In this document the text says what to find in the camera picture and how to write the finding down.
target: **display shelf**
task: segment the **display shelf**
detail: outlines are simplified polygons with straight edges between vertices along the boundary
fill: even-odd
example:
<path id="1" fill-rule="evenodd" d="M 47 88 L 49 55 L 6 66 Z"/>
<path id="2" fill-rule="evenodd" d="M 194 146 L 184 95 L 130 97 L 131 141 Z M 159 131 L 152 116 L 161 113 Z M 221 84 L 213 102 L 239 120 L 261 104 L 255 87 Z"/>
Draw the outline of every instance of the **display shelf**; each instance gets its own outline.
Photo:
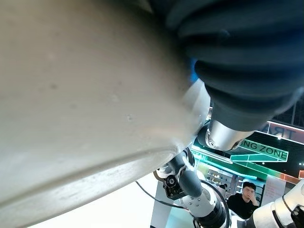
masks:
<path id="1" fill-rule="evenodd" d="M 223 181 L 223 182 L 225 182 L 225 183 L 229 183 L 229 184 L 231 183 L 231 181 L 228 181 L 228 180 L 224 180 L 224 179 L 215 177 L 215 176 L 213 176 L 213 175 L 211 175 L 211 174 L 209 174 L 209 173 L 207 173 L 207 175 L 211 176 L 212 178 L 215 178 L 215 179 L 218 179 L 218 180 L 220 180 L 220 181 Z"/>
<path id="2" fill-rule="evenodd" d="M 214 182 L 214 181 L 212 181 L 212 180 L 208 180 L 208 179 L 207 179 L 207 181 L 208 181 L 208 182 L 211 182 L 211 183 L 214 183 L 215 185 L 219 184 L 219 183 L 216 183 L 216 182 Z"/>
<path id="3" fill-rule="evenodd" d="M 219 173 L 219 172 L 216 172 L 216 173 L 217 173 L 217 175 L 219 175 L 219 176 L 223 176 L 223 177 L 227 177 L 227 178 L 229 178 L 229 179 L 232 179 L 232 177 L 227 176 L 227 175 L 225 175 L 225 174 L 222 174 L 222 173 Z"/>
<path id="4" fill-rule="evenodd" d="M 229 177 L 229 178 L 232 178 L 233 175 L 231 173 L 228 173 L 228 172 L 225 172 L 223 170 L 215 170 L 215 169 L 212 169 L 212 168 L 209 168 L 209 171 L 213 171 L 213 172 L 216 172 L 222 176 L 225 176 L 225 177 Z"/>

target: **silver metal part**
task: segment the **silver metal part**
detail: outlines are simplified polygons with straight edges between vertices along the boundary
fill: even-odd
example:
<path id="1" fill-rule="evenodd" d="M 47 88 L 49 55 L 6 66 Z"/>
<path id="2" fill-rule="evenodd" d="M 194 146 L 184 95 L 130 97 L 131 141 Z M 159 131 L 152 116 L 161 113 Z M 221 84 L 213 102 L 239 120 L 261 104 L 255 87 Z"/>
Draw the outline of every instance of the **silver metal part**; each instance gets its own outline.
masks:
<path id="1" fill-rule="evenodd" d="M 272 203 L 268 203 L 253 213 L 253 220 L 256 228 L 277 228 L 276 220 L 272 214 Z"/>
<path id="2" fill-rule="evenodd" d="M 202 184 L 203 191 L 199 197 L 185 196 L 180 199 L 180 203 L 186 207 L 195 217 L 207 216 L 214 210 L 216 196 L 214 191 L 207 185 Z"/>
<path id="3" fill-rule="evenodd" d="M 298 205 L 304 205 L 304 180 L 300 181 L 293 189 L 284 195 L 284 199 L 290 210 L 294 210 Z M 284 226 L 293 223 L 290 211 L 282 198 L 276 199 L 274 205 L 275 211 Z"/>
<path id="4" fill-rule="evenodd" d="M 235 131 L 216 120 L 211 120 L 206 133 L 206 143 L 210 148 L 220 151 L 230 151 L 237 148 L 240 142 L 252 133 L 253 131 Z"/>

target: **black bellows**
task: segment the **black bellows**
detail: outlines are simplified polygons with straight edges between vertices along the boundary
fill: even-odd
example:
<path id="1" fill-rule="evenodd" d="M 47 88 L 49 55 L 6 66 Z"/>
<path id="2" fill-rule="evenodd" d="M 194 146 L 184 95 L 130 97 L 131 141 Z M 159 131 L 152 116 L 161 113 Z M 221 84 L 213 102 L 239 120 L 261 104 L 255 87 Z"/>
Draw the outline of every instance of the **black bellows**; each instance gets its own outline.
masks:
<path id="1" fill-rule="evenodd" d="M 255 130 L 302 94 L 303 0 L 178 0 L 165 25 L 197 60 L 227 127 Z"/>

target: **white wall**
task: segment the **white wall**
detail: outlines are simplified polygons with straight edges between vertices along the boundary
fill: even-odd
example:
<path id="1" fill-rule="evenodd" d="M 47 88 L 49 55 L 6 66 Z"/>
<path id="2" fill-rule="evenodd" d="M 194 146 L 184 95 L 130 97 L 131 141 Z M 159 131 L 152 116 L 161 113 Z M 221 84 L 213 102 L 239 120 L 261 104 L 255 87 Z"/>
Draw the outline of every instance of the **white wall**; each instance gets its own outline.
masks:
<path id="1" fill-rule="evenodd" d="M 158 181 L 152 173 L 138 181 L 155 196 Z M 148 228 L 153 206 L 154 200 L 134 182 L 32 228 Z"/>
<path id="2" fill-rule="evenodd" d="M 268 175 L 265 184 L 262 206 L 282 197 L 285 191 L 285 186 L 286 181 Z"/>
<path id="3" fill-rule="evenodd" d="M 163 183 L 158 182 L 155 197 L 158 200 L 162 200 L 164 202 L 172 204 L 173 200 L 167 198 L 166 192 L 165 192 L 165 190 L 162 186 L 163 186 Z M 167 224 L 169 214 L 171 212 L 171 209 L 172 209 L 172 207 L 163 205 L 163 204 L 155 201 L 154 202 L 152 219 L 151 219 L 151 225 L 156 227 L 156 228 L 165 228 L 166 224 Z"/>
<path id="4" fill-rule="evenodd" d="M 184 209 L 172 208 L 166 228 L 192 228 L 193 217 Z"/>

